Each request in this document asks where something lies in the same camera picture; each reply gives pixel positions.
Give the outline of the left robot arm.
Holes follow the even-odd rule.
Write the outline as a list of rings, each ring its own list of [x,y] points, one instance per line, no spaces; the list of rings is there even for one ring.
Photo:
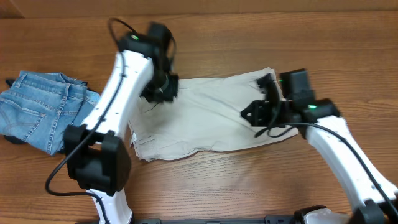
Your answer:
[[[69,125],[64,132],[62,164],[82,189],[80,195],[93,199],[99,223],[134,223],[124,191],[131,171],[125,132],[140,98],[163,103],[177,97],[174,58],[167,55],[176,43],[171,31],[156,22],[145,34],[130,29],[115,43],[118,52],[100,101],[79,126]]]

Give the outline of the beige khaki shorts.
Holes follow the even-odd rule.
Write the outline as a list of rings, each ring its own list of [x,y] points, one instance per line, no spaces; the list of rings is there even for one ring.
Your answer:
[[[257,79],[271,68],[227,78],[192,78],[179,81],[171,103],[149,103],[141,98],[129,118],[130,144],[140,160],[182,159],[198,151],[227,152],[283,141],[297,135],[295,128],[275,128],[272,136],[256,137],[241,111],[264,95]]]

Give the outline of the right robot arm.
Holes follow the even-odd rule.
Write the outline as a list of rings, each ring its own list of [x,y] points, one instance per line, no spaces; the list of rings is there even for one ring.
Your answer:
[[[326,161],[351,205],[352,214],[315,205],[283,216],[284,223],[397,223],[397,187],[372,164],[352,136],[346,120],[329,98],[318,100],[306,69],[271,73],[256,80],[264,94],[241,112],[256,136],[296,128]]]

